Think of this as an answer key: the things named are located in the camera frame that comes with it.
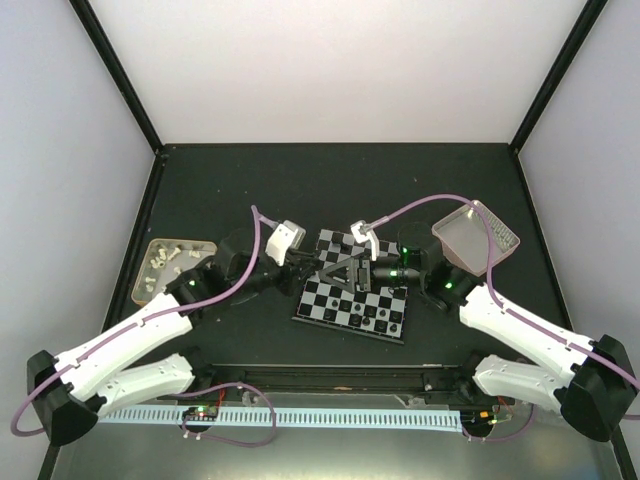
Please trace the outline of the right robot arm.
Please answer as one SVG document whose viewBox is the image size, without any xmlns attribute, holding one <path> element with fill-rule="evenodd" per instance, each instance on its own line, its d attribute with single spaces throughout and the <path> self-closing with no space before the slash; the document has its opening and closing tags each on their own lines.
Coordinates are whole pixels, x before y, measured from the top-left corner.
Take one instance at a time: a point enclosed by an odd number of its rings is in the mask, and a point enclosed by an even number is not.
<svg viewBox="0 0 640 480">
<path fill-rule="evenodd" d="M 454 379 L 457 396 L 479 402 L 486 395 L 522 400 L 559 414 L 585 437 L 606 442 L 639 393 L 624 345 L 564 330 L 493 292 L 488 283 L 453 265 L 424 223 L 404 226 L 387 251 L 342 233 L 318 241 L 322 281 L 352 295 L 407 288 L 459 321 L 526 358 L 482 358 Z"/>
</svg>

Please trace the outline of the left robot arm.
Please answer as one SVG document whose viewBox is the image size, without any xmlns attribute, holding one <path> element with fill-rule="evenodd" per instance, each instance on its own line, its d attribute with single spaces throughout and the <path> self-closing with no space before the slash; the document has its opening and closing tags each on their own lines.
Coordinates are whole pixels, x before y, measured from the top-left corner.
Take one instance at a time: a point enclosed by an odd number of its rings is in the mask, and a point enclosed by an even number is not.
<svg viewBox="0 0 640 480">
<path fill-rule="evenodd" d="M 318 265 L 316 255 L 300 248 L 305 235 L 291 221 L 277 224 L 266 241 L 237 230 L 120 324 L 60 354 L 32 355 L 27 394 L 41 433 L 64 446 L 117 410 L 162 396 L 207 397 L 215 376 L 195 348 L 146 365 L 138 360 L 193 331 L 210 307 L 242 303 L 268 288 L 293 294 Z"/>
</svg>

